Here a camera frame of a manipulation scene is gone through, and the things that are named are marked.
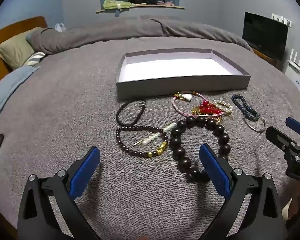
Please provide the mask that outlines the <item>person right hand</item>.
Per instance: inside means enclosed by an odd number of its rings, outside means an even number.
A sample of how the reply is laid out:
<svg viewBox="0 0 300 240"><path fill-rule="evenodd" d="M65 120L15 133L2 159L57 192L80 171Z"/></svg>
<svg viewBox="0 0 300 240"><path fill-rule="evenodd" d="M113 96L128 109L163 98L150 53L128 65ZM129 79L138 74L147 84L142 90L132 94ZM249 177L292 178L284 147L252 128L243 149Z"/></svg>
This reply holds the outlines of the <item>person right hand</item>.
<svg viewBox="0 0 300 240"><path fill-rule="evenodd" d="M296 181L292 195L282 210L287 229L285 239L300 239L300 181Z"/></svg>

